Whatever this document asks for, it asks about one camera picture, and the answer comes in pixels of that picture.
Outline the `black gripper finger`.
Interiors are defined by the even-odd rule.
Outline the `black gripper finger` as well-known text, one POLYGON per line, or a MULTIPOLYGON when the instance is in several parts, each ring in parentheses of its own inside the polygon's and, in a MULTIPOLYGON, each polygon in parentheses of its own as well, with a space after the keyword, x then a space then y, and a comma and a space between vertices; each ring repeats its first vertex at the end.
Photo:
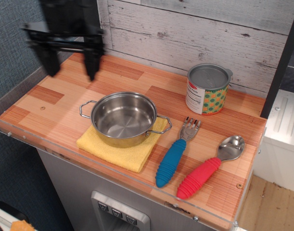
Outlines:
POLYGON ((91 81, 94 80, 96 73, 100 69, 100 60, 103 56, 102 50, 85 50, 84 51, 84 63, 86 67, 87 74, 91 81))
POLYGON ((60 63, 56 51, 50 47, 36 46, 35 52, 48 75, 53 77, 60 71, 60 63))

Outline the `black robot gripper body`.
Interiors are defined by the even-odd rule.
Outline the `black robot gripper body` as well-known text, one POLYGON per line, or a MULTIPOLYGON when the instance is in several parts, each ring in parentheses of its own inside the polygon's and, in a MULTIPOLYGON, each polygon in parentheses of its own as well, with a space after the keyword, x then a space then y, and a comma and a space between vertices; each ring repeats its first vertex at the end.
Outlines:
POLYGON ((103 52, 95 0, 41 0, 42 22, 25 23, 30 46, 46 51, 103 52))

